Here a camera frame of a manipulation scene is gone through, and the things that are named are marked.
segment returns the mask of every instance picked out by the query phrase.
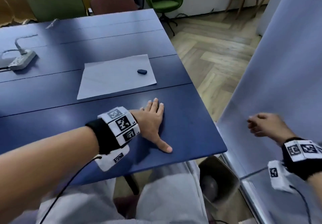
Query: chair seat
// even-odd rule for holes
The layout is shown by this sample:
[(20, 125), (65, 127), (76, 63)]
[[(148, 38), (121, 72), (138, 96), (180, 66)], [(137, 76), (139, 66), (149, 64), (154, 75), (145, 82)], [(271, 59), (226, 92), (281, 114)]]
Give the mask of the chair seat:
[(169, 1), (169, 0), (159, 1), (159, 2), (154, 2), (153, 3), (153, 8), (156, 11), (164, 11), (164, 10), (175, 8), (177, 6), (179, 6), (179, 2)]

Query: power strip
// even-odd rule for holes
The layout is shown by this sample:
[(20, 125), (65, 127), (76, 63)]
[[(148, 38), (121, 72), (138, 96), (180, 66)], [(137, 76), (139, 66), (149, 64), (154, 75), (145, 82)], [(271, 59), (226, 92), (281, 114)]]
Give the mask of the power strip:
[(10, 64), (9, 69), (12, 71), (22, 70), (25, 68), (30, 61), (36, 56), (36, 53), (32, 50), (25, 49), (26, 54), (21, 54), (21, 56), (16, 57)]

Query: wooden floor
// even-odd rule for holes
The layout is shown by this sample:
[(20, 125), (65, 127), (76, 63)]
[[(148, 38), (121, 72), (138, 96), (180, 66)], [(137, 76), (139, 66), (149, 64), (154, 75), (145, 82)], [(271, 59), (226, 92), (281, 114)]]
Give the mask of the wooden floor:
[[(264, 9), (261, 7), (255, 18), (251, 18), (253, 8), (243, 10), (237, 20), (236, 11), (179, 19), (178, 27), (171, 24), (175, 37), (167, 24), (163, 24), (214, 121), (230, 100), (260, 41), (255, 30)], [(150, 173), (151, 170), (134, 174), (141, 191)], [(131, 194), (124, 178), (118, 177), (114, 197)], [(230, 224), (253, 217), (239, 191), (226, 206), (212, 214)]]

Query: person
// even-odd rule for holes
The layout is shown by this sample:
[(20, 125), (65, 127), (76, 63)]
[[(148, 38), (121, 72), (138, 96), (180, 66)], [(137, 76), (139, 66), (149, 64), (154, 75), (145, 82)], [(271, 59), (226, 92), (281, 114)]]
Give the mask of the person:
[(305, 159), (293, 162), (285, 143), (302, 141), (277, 114), (258, 113), (247, 120), (250, 132), (256, 137), (269, 137), (282, 148), (284, 165), (288, 171), (307, 181), (322, 205), (322, 159)]
[[(141, 136), (171, 153), (171, 146), (158, 134), (163, 112), (157, 98), (145, 108), (130, 111)], [(56, 198), (43, 197), (96, 155), (109, 153), (116, 138), (105, 128), (98, 119), (0, 155), (0, 223), (10, 222), (42, 201), (37, 214), (40, 223)], [(199, 177), (195, 161), (153, 169), (139, 197), (136, 220), (125, 220), (117, 212), (112, 199), (115, 179), (70, 186), (43, 223), (208, 223)]]

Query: person's leg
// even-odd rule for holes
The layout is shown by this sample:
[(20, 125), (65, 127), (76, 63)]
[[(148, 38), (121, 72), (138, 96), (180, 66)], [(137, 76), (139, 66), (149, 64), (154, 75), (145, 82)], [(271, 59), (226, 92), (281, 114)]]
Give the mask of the person's leg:
[(140, 195), (136, 219), (168, 223), (208, 223), (195, 161), (153, 170)]
[[(50, 210), (44, 223), (100, 223), (124, 219), (113, 203), (114, 187), (115, 179), (68, 187)], [(41, 203), (37, 224), (42, 220), (55, 198)]]

